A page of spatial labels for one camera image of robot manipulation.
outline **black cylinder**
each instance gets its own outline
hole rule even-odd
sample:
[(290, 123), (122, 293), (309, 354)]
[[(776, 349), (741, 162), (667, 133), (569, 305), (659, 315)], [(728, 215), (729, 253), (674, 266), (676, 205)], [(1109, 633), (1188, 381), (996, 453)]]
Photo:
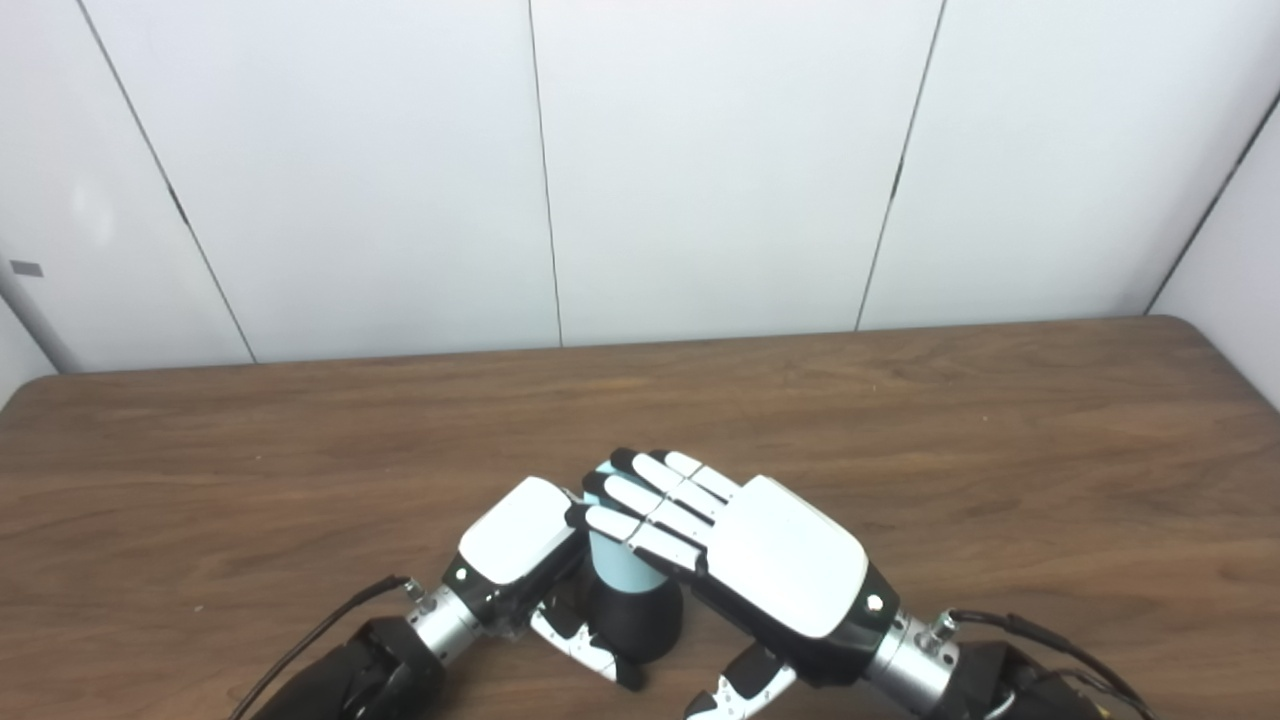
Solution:
[(667, 578), (644, 592), (622, 592), (599, 578), (586, 591), (586, 615), (614, 652), (643, 665), (671, 652), (685, 620), (685, 596)]

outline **white wall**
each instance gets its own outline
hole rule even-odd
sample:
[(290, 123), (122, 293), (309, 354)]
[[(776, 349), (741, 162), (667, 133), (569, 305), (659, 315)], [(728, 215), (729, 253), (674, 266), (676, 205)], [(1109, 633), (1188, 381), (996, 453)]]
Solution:
[(86, 4), (259, 360), (558, 343), (525, 0)]
[(54, 360), (248, 361), (73, 0), (0, 4), (0, 284)]
[(567, 345), (854, 329), (937, 0), (534, 0)]
[(1280, 407), (1280, 114), (1272, 113), (1152, 311), (1189, 320)]
[(861, 327), (1142, 313), (1276, 88), (1275, 0), (948, 3)]
[(77, 3), (0, 4), (68, 370), (1140, 313), (1280, 88), (1271, 0), (84, 3), (195, 233)]
[(54, 374), (54, 366), (31, 340), (9, 306), (0, 300), (0, 407), (27, 380)]

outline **black wire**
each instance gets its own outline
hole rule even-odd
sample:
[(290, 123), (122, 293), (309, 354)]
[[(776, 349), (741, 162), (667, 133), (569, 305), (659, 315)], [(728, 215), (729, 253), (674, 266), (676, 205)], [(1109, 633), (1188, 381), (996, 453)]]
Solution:
[(947, 612), (956, 623), (980, 623), (983, 625), (995, 625), (1011, 635), (1027, 638), (1064, 655), (1070, 655), (1098, 675), (1102, 675), (1102, 678), (1116, 691), (1138, 702), (1142, 702), (1142, 697), (1133, 689), (1133, 685), (1126, 683), (1115, 670), (1107, 667), (1105, 662), (1093, 657), (1082, 647), (1053, 630), (1037, 625), (1020, 615), (996, 615), (995, 612), (982, 612), (980, 610), (948, 610)]
[(325, 630), (332, 628), (338, 620), (342, 620), (343, 615), (351, 612), (353, 609), (369, 602), (370, 600), (385, 592), (390, 592), (408, 582), (410, 578), (406, 578), (403, 575), (387, 575), (381, 580), (378, 580), (376, 583), (351, 596), (351, 600), (339, 605), (337, 610), (330, 612), (329, 616), (321, 620), (319, 625), (312, 628), (310, 633), (302, 635), (302, 639), (298, 641), (298, 644), (293, 646), (289, 650), (289, 652), (285, 652), (283, 657), (276, 660), (275, 665), (271, 665), (271, 667), (266, 671), (266, 674), (264, 674), (262, 678), (257, 683), (255, 683), (252, 688), (250, 688), (248, 693), (246, 693), (244, 697), (241, 698), (239, 703), (236, 706), (236, 710), (232, 710), (232, 714), (228, 716), (228, 720), (241, 720), (241, 717), (244, 716), (244, 711), (247, 711), (248, 707), (253, 705), (253, 701), (257, 700), (257, 696), (262, 694), (262, 691), (266, 689), (266, 685), (270, 685), (271, 680), (274, 680), (276, 675), (279, 675), (280, 671), (289, 665), (289, 662), (293, 662), (293, 660), (297, 656), (302, 655), (302, 651), (310, 647), (311, 643), (316, 642), (316, 638), (323, 635)]
[(1103, 680), (1100, 680), (1098, 678), (1094, 678), (1093, 675), (1089, 675), (1084, 670), (1076, 670), (1075, 667), (1064, 667), (1061, 670), (1053, 670), (1051, 674), (1052, 675), (1062, 675), (1062, 676), (1066, 676), (1066, 678), (1075, 678), (1080, 683), (1084, 683), (1085, 685), (1088, 685), (1088, 687), (1098, 691), (1100, 693), (1110, 696), (1110, 697), (1114, 697), (1114, 698), (1124, 702), (1129, 707), (1133, 707), (1134, 710), (1138, 711), (1138, 715), (1143, 716), (1144, 720), (1160, 720), (1160, 715), (1156, 715), (1156, 711), (1152, 710), (1152, 708), (1149, 708), (1149, 707), (1147, 707), (1147, 705), (1144, 702), (1142, 702), (1140, 700), (1137, 700), (1137, 698), (1133, 698), (1133, 697), (1129, 697), (1129, 696), (1124, 694), (1123, 692), (1117, 691), (1116, 688), (1106, 684)]

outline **wood grain surface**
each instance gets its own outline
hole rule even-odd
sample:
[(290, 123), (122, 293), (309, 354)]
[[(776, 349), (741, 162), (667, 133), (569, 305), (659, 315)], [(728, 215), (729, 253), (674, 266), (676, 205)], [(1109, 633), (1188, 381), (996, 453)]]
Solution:
[[(1280, 707), (1280, 418), (1140, 318), (37, 380), (0, 413), (0, 717), (223, 717), (355, 589), (434, 582), (521, 478), (620, 445), (771, 474), (916, 615), (1041, 620), (1167, 719)], [(439, 716), (678, 717), (748, 644), (686, 624), (634, 696), (483, 643)], [(763, 717), (905, 719), (864, 687)]]

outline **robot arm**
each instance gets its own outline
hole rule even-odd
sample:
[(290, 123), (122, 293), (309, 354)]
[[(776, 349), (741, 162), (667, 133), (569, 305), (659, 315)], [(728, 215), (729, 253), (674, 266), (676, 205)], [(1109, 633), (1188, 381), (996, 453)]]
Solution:
[[(927, 624), (902, 611), (861, 544), (777, 480), (758, 475), (739, 486), (668, 451), (618, 450), (611, 462), (626, 477), (596, 473), (585, 480), (585, 489), (608, 506), (575, 506), (568, 523), (684, 580), (755, 638), (724, 669), (716, 691), (690, 703), (686, 719), (750, 717), (797, 678), (814, 687), (864, 680), (927, 720), (1107, 716), (1066, 684), (1071, 671), (1050, 671), (1004, 642), (952, 642), (957, 619), (984, 614), (947, 612)], [(1078, 651), (1015, 616), (979, 621)], [(1105, 669), (1083, 651), (1076, 657)], [(1123, 680), (1108, 679), (1110, 688), (1125, 691), (1112, 694), (1153, 716)]]
[(515, 639), (529, 626), (588, 669), (639, 689), (639, 670), (552, 594), (586, 552), (585, 533), (564, 520), (575, 500), (547, 480), (521, 482), (466, 530), (438, 588), (428, 593), (407, 583), (413, 602), (407, 615), (367, 621), (291, 678), (253, 719), (424, 717), (444, 687), (445, 667), (472, 643)]

